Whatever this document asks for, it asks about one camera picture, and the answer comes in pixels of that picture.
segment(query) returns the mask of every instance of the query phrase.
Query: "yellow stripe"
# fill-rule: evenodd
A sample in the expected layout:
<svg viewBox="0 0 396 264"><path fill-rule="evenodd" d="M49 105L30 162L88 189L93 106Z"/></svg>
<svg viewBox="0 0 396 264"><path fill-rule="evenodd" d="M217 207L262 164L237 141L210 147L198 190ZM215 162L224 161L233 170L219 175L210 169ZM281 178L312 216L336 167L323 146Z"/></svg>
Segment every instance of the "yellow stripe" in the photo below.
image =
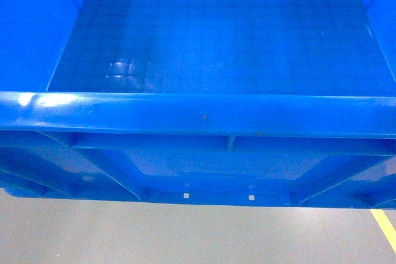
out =
<svg viewBox="0 0 396 264"><path fill-rule="evenodd" d="M378 225L381 227L382 232L385 234L387 240L396 253L396 231L389 221L388 217L383 210L371 210L372 215L377 220Z"/></svg>

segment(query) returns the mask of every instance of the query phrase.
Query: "plastic surface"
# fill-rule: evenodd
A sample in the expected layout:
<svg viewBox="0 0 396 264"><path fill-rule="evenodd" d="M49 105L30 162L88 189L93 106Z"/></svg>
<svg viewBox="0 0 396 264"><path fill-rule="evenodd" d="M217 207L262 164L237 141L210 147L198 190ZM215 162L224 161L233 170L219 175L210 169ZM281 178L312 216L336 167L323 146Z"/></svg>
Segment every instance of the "plastic surface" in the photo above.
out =
<svg viewBox="0 0 396 264"><path fill-rule="evenodd" d="M396 208L396 0L2 1L10 194Z"/></svg>

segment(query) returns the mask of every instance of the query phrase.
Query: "plastic crate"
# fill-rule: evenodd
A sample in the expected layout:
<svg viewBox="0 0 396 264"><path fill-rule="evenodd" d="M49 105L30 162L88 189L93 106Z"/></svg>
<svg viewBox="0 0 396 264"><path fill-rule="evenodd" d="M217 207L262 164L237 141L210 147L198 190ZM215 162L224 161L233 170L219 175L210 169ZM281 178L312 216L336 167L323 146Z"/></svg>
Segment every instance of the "plastic crate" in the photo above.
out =
<svg viewBox="0 0 396 264"><path fill-rule="evenodd" d="M396 0L1 1L11 195L396 208Z"/></svg>

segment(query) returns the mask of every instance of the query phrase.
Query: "yellow floor line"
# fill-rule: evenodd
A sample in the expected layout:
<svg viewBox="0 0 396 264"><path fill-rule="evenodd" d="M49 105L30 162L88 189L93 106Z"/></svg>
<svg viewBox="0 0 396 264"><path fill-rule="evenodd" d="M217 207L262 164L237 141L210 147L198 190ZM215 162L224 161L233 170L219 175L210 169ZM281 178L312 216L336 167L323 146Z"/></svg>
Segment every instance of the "yellow floor line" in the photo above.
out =
<svg viewBox="0 0 396 264"><path fill-rule="evenodd" d="M383 210L371 210L371 213L375 217L379 227L382 229L382 232L385 234L387 240L396 253L396 230L392 226L392 223L389 221Z"/></svg>

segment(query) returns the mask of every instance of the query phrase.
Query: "concrete floor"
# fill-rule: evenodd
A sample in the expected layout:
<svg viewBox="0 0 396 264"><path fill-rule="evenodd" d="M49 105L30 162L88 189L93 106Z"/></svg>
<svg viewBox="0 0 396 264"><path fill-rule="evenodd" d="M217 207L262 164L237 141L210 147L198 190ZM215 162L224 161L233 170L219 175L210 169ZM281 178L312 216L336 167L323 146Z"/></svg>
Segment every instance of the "concrete floor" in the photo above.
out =
<svg viewBox="0 0 396 264"><path fill-rule="evenodd" d="M396 211L386 211L396 226ZM396 263L369 210L32 200L0 190L0 263Z"/></svg>

